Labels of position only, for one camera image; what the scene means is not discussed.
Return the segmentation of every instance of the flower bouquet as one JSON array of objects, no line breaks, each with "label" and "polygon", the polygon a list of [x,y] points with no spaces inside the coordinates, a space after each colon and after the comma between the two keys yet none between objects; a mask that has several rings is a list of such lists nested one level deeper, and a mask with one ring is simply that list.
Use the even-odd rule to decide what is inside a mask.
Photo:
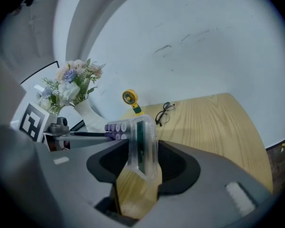
[{"label": "flower bouquet", "polygon": [[81,60],[67,61],[57,71],[53,81],[43,78],[46,88],[37,93],[38,104],[54,115],[59,115],[61,109],[71,103],[75,106],[85,101],[96,87],[88,89],[90,81],[93,84],[101,78],[104,65],[97,66]]}]

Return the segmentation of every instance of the white wall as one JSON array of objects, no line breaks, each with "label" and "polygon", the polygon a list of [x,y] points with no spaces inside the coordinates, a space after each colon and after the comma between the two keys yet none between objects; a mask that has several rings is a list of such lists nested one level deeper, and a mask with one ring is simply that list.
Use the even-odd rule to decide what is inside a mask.
[{"label": "white wall", "polygon": [[89,57],[107,64],[90,96],[107,119],[128,88],[141,105],[230,92],[266,147],[285,139],[285,24],[267,0],[128,0]]},{"label": "white wall", "polygon": [[59,62],[66,60],[67,37],[79,1],[58,0],[57,2],[53,27],[53,50],[54,58]]},{"label": "white wall", "polygon": [[0,125],[10,124],[24,94],[25,91],[0,60]]},{"label": "white wall", "polygon": [[109,0],[80,0],[70,24],[66,45],[66,59],[80,58],[79,54],[89,30],[93,29],[99,14]]}]

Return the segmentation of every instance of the light wood tabletop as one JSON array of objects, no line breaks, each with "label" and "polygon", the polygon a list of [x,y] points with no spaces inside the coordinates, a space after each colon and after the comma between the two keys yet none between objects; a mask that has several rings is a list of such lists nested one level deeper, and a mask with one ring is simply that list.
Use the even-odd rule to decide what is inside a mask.
[{"label": "light wood tabletop", "polygon": [[[255,177],[270,192],[273,190],[270,164],[262,140],[248,114],[231,94],[219,94],[171,102],[170,120],[159,125],[157,139],[184,144],[216,153],[232,160]],[[141,107],[156,117],[163,104]],[[121,119],[134,117],[129,111]],[[117,192],[123,215],[141,219],[156,203],[158,178],[146,182],[138,174],[124,168],[117,179]]]}]

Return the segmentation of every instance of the white sticker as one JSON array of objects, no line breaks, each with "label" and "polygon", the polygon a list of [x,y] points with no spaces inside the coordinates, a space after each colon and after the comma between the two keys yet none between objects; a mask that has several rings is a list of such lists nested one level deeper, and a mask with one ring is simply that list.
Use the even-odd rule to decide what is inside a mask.
[{"label": "white sticker", "polygon": [[120,123],[118,123],[118,124],[116,124],[116,126],[115,126],[115,131],[116,132],[119,132],[120,131]]},{"label": "white sticker", "polygon": [[59,165],[59,164],[62,164],[64,162],[68,162],[69,160],[70,160],[69,158],[64,156],[64,157],[61,157],[59,159],[55,159],[54,163],[55,163],[55,165]]},{"label": "white sticker", "polygon": [[121,129],[123,132],[127,131],[127,123],[122,123]]}]

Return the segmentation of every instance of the gray plastic housing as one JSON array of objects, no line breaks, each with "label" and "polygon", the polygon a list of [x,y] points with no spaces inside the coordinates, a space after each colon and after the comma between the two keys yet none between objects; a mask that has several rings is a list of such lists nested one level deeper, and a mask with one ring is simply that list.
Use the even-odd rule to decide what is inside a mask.
[{"label": "gray plastic housing", "polygon": [[136,172],[145,180],[157,177],[158,142],[153,118],[147,114],[120,121],[114,124],[114,133],[119,133],[122,139],[129,140],[129,159],[126,167]]},{"label": "gray plastic housing", "polygon": [[[42,227],[125,228],[125,224],[95,208],[110,196],[113,185],[100,182],[86,167],[91,156],[121,142],[49,152],[44,144],[32,142],[24,133],[0,126],[0,182],[25,214]],[[181,194],[160,195],[152,210],[133,228],[186,228],[192,224],[248,228],[274,204],[266,188],[232,161],[185,145],[164,144],[193,156],[200,165],[200,176]],[[55,163],[61,158],[67,161]],[[231,181],[241,183],[256,203],[256,210],[244,218],[226,192],[225,185]]]}]

